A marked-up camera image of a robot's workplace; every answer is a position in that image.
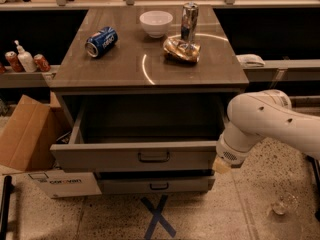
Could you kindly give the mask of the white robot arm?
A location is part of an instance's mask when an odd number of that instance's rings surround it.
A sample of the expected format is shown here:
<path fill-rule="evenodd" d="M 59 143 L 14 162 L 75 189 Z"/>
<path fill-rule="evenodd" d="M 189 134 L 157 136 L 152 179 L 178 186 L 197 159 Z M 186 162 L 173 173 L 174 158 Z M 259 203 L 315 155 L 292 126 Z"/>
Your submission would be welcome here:
<path fill-rule="evenodd" d="M 239 167 L 250 150 L 264 138 L 281 141 L 320 159 L 320 118 L 292 110 L 290 98 L 271 89 L 243 93 L 227 107 L 229 122 L 216 145 L 213 170 L 223 174 Z"/>

